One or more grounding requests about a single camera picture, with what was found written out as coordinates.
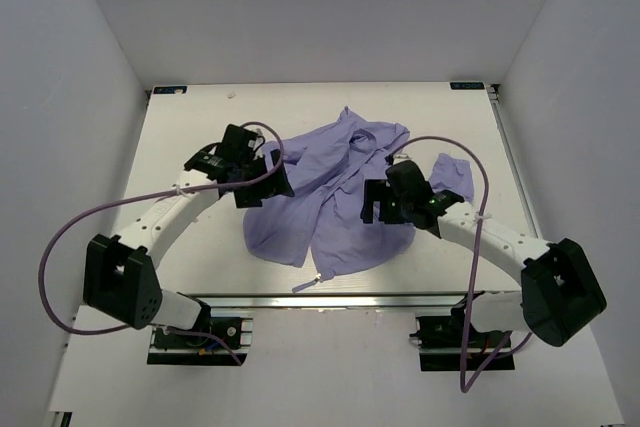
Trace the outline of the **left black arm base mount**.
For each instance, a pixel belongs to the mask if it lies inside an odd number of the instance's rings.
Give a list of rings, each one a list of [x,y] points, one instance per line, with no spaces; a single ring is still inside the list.
[[[189,334],[154,327],[147,364],[159,366],[240,367],[252,344],[254,319],[247,311],[213,313]]]

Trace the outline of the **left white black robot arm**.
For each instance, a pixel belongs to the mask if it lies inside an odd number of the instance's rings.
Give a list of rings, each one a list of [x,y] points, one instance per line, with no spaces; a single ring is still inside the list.
[[[263,150],[267,125],[230,124],[223,138],[200,148],[167,191],[146,198],[151,207],[111,236],[98,234],[86,250],[83,301],[126,326],[164,327],[188,345],[211,334],[203,301],[161,287],[156,270],[176,240],[207,209],[230,194],[237,208],[254,208],[294,192],[284,168],[281,141]]]

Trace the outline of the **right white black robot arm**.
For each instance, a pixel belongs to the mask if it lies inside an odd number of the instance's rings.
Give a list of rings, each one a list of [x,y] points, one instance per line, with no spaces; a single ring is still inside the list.
[[[475,294],[471,306],[453,309],[452,335],[463,345],[477,344],[487,332],[519,331],[560,347],[607,307],[578,243],[568,238],[552,243],[483,217],[462,196],[434,191],[412,161],[365,182],[361,219],[411,224],[467,248],[518,284],[514,292]]]

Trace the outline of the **lavender purple jacket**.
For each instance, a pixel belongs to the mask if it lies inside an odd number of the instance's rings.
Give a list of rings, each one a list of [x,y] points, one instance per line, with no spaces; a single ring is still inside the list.
[[[360,213],[366,180],[383,178],[386,156],[409,137],[402,124],[368,121],[345,108],[335,122],[284,140],[284,167],[294,194],[246,211],[247,250],[294,267],[312,258],[319,282],[404,253],[416,235],[412,225],[365,224]]]

